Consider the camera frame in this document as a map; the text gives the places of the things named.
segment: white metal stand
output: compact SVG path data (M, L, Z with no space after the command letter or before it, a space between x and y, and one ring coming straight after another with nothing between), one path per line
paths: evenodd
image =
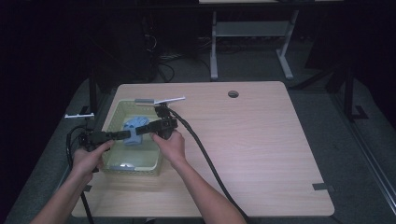
M212 22L212 50L210 52L210 79L219 78L216 58L217 36L285 36L281 49L276 50L283 72L287 79L293 79L293 74L285 58L289 46L298 10L294 10L289 21L217 21L216 11L213 12Z

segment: hole in table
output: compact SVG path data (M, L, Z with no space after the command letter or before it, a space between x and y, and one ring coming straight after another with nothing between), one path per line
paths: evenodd
M228 92L228 96L230 96L231 98L236 98L239 96L239 92L237 91L229 91Z

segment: black tool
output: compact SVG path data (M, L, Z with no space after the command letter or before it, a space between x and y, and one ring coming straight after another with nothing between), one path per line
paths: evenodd
M136 134L156 133L163 139L169 139L173 130L177 128L177 120L173 118L169 110L167 110L167 104L157 105L154 109L157 116L161 119L152 121L147 125L137 127Z
M122 140L131 137L131 132L120 131L115 133L106 132L85 132L78 137L79 144L88 151L96 149L98 145L101 145L109 140ZM98 168L94 168L93 173L99 172Z

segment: table leg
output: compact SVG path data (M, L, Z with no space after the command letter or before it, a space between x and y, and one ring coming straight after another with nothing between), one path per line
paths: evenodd
M216 11L214 11L212 22L212 50L210 52L210 80L216 81L218 78L218 59L216 58Z
M297 16L298 16L299 10L294 10L293 14L291 15L290 23L285 35L285 43L283 44L281 49L276 50L276 56L279 59L280 65L282 66L283 73L285 74L286 79L293 79L293 73L290 70L288 61L286 60L286 51L289 46L289 42L291 39L291 35L293 34L294 30L294 25L295 22L297 21Z

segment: person's left hand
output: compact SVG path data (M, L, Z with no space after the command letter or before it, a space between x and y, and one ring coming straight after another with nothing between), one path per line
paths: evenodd
M103 143L92 152L88 152L82 148L77 149L74 154L73 169L70 175L81 177L85 183L92 180L92 171L95 167L102 168L102 154L114 145L114 141L110 140Z

